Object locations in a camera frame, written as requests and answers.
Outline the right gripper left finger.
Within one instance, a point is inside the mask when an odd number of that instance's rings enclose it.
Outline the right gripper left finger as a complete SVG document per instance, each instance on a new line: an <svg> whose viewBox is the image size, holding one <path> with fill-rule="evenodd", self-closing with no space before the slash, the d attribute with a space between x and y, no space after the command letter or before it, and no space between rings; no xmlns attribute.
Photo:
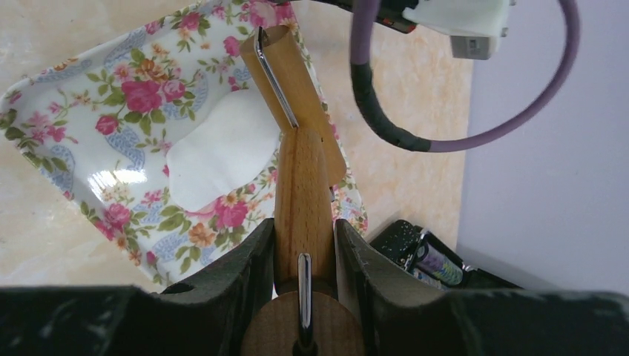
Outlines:
<svg viewBox="0 0 629 356"><path fill-rule="evenodd" d="M197 273L149 293L136 286L1 290L3 355L238 355L271 299L274 222Z"/></svg>

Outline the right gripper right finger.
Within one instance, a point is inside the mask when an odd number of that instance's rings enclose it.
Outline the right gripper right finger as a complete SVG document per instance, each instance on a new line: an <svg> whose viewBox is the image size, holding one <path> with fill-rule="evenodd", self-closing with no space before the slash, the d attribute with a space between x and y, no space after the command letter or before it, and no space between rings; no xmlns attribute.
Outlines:
<svg viewBox="0 0 629 356"><path fill-rule="evenodd" d="M417 280L335 222L340 299L369 355L626 355L628 298L600 291L463 289Z"/></svg>

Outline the wooden dough roller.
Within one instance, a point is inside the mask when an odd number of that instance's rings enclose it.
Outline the wooden dough roller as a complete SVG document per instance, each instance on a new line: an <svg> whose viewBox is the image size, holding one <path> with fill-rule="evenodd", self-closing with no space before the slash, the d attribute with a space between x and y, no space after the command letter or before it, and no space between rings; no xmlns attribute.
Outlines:
<svg viewBox="0 0 629 356"><path fill-rule="evenodd" d="M259 27L241 56L282 138L274 204L277 296L249 324L243 355L363 355L362 331L337 298L334 187L346 163L291 30Z"/></svg>

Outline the white dough ball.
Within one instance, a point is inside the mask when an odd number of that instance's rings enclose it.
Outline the white dough ball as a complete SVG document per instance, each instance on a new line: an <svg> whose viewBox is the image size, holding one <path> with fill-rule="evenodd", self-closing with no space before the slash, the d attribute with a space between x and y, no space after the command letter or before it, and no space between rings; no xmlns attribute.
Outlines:
<svg viewBox="0 0 629 356"><path fill-rule="evenodd" d="M280 129L259 90L225 95L167 152L171 198L186 211L201 210L252 182L279 141Z"/></svg>

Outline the floral tray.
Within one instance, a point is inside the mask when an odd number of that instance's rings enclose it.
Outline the floral tray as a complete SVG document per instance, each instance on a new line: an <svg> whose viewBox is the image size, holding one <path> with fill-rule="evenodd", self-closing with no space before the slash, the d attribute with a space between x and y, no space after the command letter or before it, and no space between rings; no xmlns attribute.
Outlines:
<svg viewBox="0 0 629 356"><path fill-rule="evenodd" d="M276 159L198 212L171 197L167 152L226 94L252 88L238 44L298 33L270 1L1 3L1 284L162 289L274 210Z"/></svg>

